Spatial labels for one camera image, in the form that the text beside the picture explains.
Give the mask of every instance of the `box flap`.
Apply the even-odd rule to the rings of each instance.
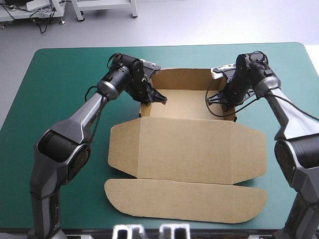
[[[266,136],[260,131],[238,125],[232,124],[233,183],[256,178],[267,171]]]
[[[210,69],[173,68],[162,69],[152,76],[156,89],[206,91],[212,81]],[[216,80],[212,89],[217,90],[220,80]]]
[[[110,179],[105,192],[120,212],[139,217],[241,223],[267,200],[258,188],[152,179]]]
[[[234,184],[266,172],[266,140],[231,121],[142,117],[112,128],[109,165],[138,178]]]
[[[111,128],[109,164],[135,177],[138,175],[139,147],[141,138],[141,119],[131,120],[121,124],[121,127]]]

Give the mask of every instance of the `green work surface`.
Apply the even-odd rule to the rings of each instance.
[[[235,63],[238,54],[256,50],[268,55],[270,66],[282,80],[284,93],[302,109],[319,115],[318,75],[304,46],[298,43],[37,51],[0,131],[0,228],[32,226],[29,179],[33,144],[52,124],[69,117],[84,103],[86,90],[106,74],[106,62],[113,53],[143,58],[162,68],[212,68]],[[63,228],[112,228],[115,224],[158,228],[163,223],[186,222],[125,215],[117,211],[105,195],[107,179],[132,178],[111,168],[107,158],[111,127],[137,118],[139,106],[140,103],[133,101],[127,93],[122,93],[105,107],[89,162],[69,185],[61,188]],[[267,204],[256,218],[245,223],[189,222],[191,228],[278,229],[286,221],[296,193],[288,186],[274,156],[274,136],[279,124],[265,99],[240,112],[238,122],[261,130],[267,136],[267,173],[239,184],[265,189]]]

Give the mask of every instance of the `unfolded cardboard box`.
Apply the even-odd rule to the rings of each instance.
[[[239,223],[266,203],[262,189],[232,186],[266,172],[266,138],[213,116],[205,104],[210,69],[165,69],[152,78],[166,105],[141,106],[141,118],[111,129],[109,165],[138,179],[110,179],[110,202],[133,216]],[[209,95],[223,89],[213,82]],[[211,107],[224,113],[218,104]]]

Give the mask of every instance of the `wire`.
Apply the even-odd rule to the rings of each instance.
[[[98,86],[91,86],[91,87],[87,90],[87,92],[85,93],[85,96],[84,96],[85,102],[87,102],[87,96],[88,96],[88,94],[90,93],[91,89],[93,89],[93,88],[96,88],[96,89],[98,89],[98,90],[101,91],[101,88],[100,88],[100,87],[98,87]]]
[[[259,98],[256,98],[254,100],[252,100],[251,102],[249,102],[248,104],[244,105],[242,108],[236,110],[235,112],[231,113],[231,114],[227,114],[227,115],[217,115],[216,113],[214,113],[210,108],[209,108],[209,105],[208,105],[208,102],[207,102],[207,95],[208,95],[208,92],[210,90],[210,87],[212,86],[212,84],[214,83],[216,79],[213,79],[210,84],[208,85],[208,88],[207,88],[207,91],[206,91],[206,94],[205,94],[205,102],[206,102],[206,106],[209,110],[209,112],[213,115],[213,116],[216,116],[216,117],[227,117],[227,116],[232,116],[238,112],[240,112],[241,110],[245,109],[247,106],[251,105],[252,103],[254,103],[255,101],[259,100]]]
[[[46,22],[46,25],[45,25],[44,30],[42,30],[42,28],[41,28],[41,26],[40,26],[39,23],[37,23],[36,21],[33,21],[33,22],[35,23],[35,25],[37,25],[37,26],[39,27],[41,34],[45,33],[46,30],[47,30],[47,28],[48,28],[48,25],[51,24],[51,20],[52,20],[52,17],[53,17],[53,15],[54,15],[54,13],[55,13],[55,8],[53,9],[52,13],[50,14],[50,17],[48,18],[48,20],[47,20],[47,22]]]
[[[307,113],[306,111],[303,111],[303,110],[300,109],[298,106],[296,106],[294,103],[292,103],[291,101],[289,101],[289,100],[287,100],[287,99],[285,99],[285,98],[283,98],[283,97],[280,97],[280,96],[277,96],[277,95],[273,95],[273,94],[265,94],[264,97],[266,97],[266,96],[272,96],[272,97],[276,97],[276,98],[278,98],[278,99],[281,99],[281,100],[287,102],[288,104],[290,104],[292,107],[294,107],[296,110],[300,111],[301,113],[303,113],[303,114],[309,116],[310,118],[312,118],[312,119],[314,119],[314,120],[319,121],[319,118],[317,118],[317,117],[315,117],[315,116],[313,116],[313,115]]]
[[[85,98],[85,102],[87,101],[87,95],[89,94],[89,92],[90,92],[91,89],[93,89],[93,88],[96,88],[96,89],[98,89],[98,91],[102,92],[100,87],[98,87],[98,86],[91,86],[91,87],[87,90],[87,92],[86,92],[86,94],[85,94],[85,97],[84,97],[84,98]],[[94,125],[93,132],[92,132],[91,137],[90,137],[90,139],[89,139],[89,141],[88,141],[88,144],[86,145],[84,151],[83,151],[82,154],[81,154],[81,157],[82,157],[82,156],[85,154],[85,152],[90,148],[91,143],[92,143],[92,141],[93,141],[93,137],[94,137],[95,132],[96,132],[96,130],[97,130],[97,128],[98,128],[98,124],[99,124],[99,121],[100,121],[100,118],[101,118],[102,109],[103,109],[103,103],[104,103],[104,98],[107,99],[107,96],[102,95],[101,102],[100,102],[100,107],[99,107],[99,111],[98,111],[98,116],[97,116],[96,121],[95,121],[95,125]]]
[[[11,13],[5,8],[6,6],[4,6],[4,4],[0,3],[1,6],[4,8],[4,10],[10,15],[10,17],[15,20],[15,18],[11,15]]]
[[[310,117],[310,118],[312,118],[312,119],[314,119],[314,120],[319,121],[319,118],[317,118],[317,117],[315,117],[315,116],[313,116],[313,115],[307,113],[306,111],[300,109],[298,106],[296,106],[296,105],[295,105],[294,103],[292,103],[291,101],[289,101],[289,100],[287,100],[287,99],[285,99],[285,98],[283,98],[283,97],[281,97],[281,96],[277,96],[277,95],[273,95],[273,94],[265,94],[265,95],[262,96],[262,97],[256,98],[256,99],[252,100],[251,102],[249,102],[248,104],[246,104],[245,106],[243,106],[242,108],[236,110],[235,112],[233,112],[233,113],[231,113],[231,114],[227,114],[227,115],[217,115],[217,114],[215,114],[215,113],[209,108],[209,105],[208,105],[208,102],[207,102],[208,91],[210,90],[210,87],[211,87],[211,85],[213,84],[214,81],[215,81],[215,79],[213,79],[213,80],[210,82],[210,84],[209,84],[209,86],[208,86],[208,88],[207,88],[207,91],[206,91],[206,94],[205,94],[205,102],[206,102],[206,106],[207,106],[209,112],[210,112],[212,115],[216,116],[216,117],[227,117],[227,116],[234,115],[234,114],[240,112],[241,110],[245,109],[247,106],[251,105],[251,104],[254,103],[255,101],[259,100],[260,98],[266,98],[266,97],[272,96],[272,97],[276,97],[276,98],[278,98],[278,99],[281,99],[282,101],[287,102],[288,104],[290,104],[292,107],[294,107],[294,108],[295,108],[296,110],[298,110],[299,112],[301,112],[301,113],[307,115],[308,117]]]

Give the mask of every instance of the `white cart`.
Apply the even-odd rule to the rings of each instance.
[[[72,0],[72,4],[79,21],[84,20],[83,11],[132,7],[133,17],[138,16],[136,0]]]

